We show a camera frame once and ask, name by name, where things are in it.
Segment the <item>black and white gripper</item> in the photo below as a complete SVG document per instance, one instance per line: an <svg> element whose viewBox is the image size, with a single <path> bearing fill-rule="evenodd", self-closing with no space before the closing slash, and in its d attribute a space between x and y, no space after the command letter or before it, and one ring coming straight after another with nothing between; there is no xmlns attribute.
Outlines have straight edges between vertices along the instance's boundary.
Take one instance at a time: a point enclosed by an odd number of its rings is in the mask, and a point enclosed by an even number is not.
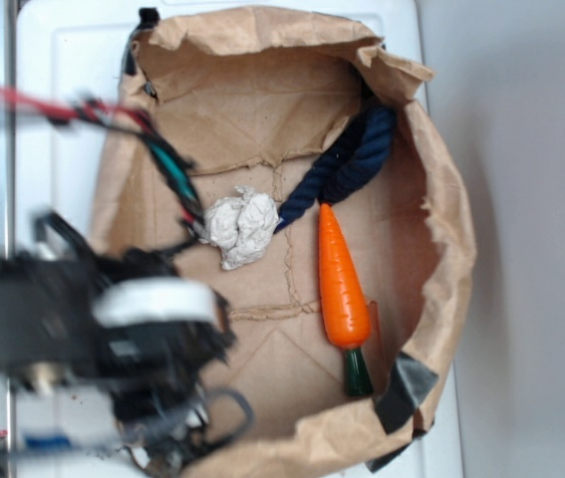
<svg viewBox="0 0 565 478"><path fill-rule="evenodd" d="M98 371L121 441L148 477L176 477L188 465L233 443L254 413L238 391L205 390L201 372L227 359L235 342L227 302L208 286L182 279L171 252L132 249L96 256L103 329Z"/></svg>

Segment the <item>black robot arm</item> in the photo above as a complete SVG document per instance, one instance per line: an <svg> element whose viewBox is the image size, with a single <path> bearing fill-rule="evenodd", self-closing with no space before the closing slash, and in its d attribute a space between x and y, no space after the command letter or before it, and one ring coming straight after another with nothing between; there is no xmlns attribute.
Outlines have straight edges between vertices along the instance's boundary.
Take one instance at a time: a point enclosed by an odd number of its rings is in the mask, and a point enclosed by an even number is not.
<svg viewBox="0 0 565 478"><path fill-rule="evenodd" d="M0 257L0 374L37 394L94 387L109 397L115 427L26 436L0 451L0 473L15 461L141 449L145 475L175 477L251 428L241 393L202 384L235 336L226 300L174 268L186 242L102 255L52 211L34 232L34 251Z"/></svg>

